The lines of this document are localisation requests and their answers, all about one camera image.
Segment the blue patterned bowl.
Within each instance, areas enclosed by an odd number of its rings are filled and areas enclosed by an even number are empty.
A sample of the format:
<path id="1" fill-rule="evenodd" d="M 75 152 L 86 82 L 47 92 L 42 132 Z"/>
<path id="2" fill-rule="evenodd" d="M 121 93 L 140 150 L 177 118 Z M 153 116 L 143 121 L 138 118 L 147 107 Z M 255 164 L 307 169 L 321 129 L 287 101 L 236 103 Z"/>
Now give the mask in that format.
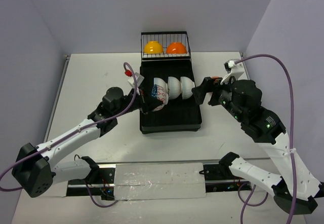
<path id="1" fill-rule="evenodd" d="M 163 109 L 163 107 L 166 104 L 168 104 L 169 95 L 165 91 L 165 89 L 160 85 L 154 84 L 154 86 L 152 87 L 152 90 L 151 90 L 151 96 L 162 102 L 162 104 L 160 106 L 156 107 L 153 111 L 159 111 L 159 110 Z"/>

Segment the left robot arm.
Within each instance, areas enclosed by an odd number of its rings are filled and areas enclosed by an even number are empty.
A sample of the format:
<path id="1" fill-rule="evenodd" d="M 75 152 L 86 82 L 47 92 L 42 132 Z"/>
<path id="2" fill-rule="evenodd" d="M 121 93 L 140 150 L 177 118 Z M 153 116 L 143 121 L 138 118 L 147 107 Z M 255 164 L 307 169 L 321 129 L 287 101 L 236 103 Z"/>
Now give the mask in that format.
<path id="1" fill-rule="evenodd" d="M 61 160 L 111 131 L 117 125 L 117 117 L 135 110 L 147 114 L 162 104 L 161 100 L 138 89 L 131 89 L 128 95 L 124 95 L 119 87 L 109 88 L 97 108 L 77 126 L 48 142 L 22 146 L 12 175 L 31 198 L 63 181 L 82 179 L 95 182 L 99 166 L 90 157 L 68 163 L 61 163 Z"/>

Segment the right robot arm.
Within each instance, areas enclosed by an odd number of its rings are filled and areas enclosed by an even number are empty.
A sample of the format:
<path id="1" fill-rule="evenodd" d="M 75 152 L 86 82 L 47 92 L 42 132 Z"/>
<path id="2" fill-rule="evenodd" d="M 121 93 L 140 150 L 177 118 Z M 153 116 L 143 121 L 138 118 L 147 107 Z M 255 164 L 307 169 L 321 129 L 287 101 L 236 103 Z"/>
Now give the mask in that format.
<path id="1" fill-rule="evenodd" d="M 274 174 L 248 163 L 233 152 L 219 161 L 221 176 L 234 176 L 250 181 L 269 193 L 277 206 L 289 213 L 293 201 L 293 188 L 297 188 L 295 215 L 311 214 L 318 206 L 316 198 L 323 197 L 323 182 L 307 169 L 297 153 L 292 165 L 290 139 L 282 121 L 274 112 L 261 105 L 262 91 L 252 80 L 235 80 L 222 84 L 220 78 L 204 78 L 192 89 L 197 104 L 202 104 L 211 93 L 210 106 L 223 106 L 239 123 L 243 132 L 264 149 L 277 167 Z"/>

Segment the white bowl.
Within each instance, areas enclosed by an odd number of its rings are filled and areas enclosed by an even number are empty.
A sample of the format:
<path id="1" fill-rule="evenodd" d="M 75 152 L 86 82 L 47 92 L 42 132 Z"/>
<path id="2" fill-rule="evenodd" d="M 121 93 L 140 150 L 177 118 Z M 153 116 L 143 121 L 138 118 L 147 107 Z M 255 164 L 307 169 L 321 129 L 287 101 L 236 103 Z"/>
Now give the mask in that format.
<path id="1" fill-rule="evenodd" d="M 180 83 L 181 83 L 182 99 L 183 100 L 189 99 L 193 95 L 192 94 L 192 89 L 195 87 L 194 81 L 192 81 L 188 77 L 181 77 L 180 78 Z"/>
<path id="2" fill-rule="evenodd" d="M 178 98 L 182 94 L 182 86 L 176 77 L 168 77 L 168 95 L 170 100 Z"/>
<path id="3" fill-rule="evenodd" d="M 164 88 L 165 91 L 168 91 L 168 84 L 161 78 L 154 78 L 153 84 L 158 85 Z"/>

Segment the orange bowl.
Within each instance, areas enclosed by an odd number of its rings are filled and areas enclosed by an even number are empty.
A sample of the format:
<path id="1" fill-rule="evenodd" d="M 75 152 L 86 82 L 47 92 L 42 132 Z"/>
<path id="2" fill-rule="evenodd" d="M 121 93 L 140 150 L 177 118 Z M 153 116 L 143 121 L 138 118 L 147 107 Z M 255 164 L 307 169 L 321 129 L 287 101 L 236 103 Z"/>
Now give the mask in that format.
<path id="1" fill-rule="evenodd" d="M 173 42 L 169 44 L 169 46 L 166 49 L 167 54 L 186 54 L 187 49 L 185 45 L 183 45 L 180 42 Z"/>

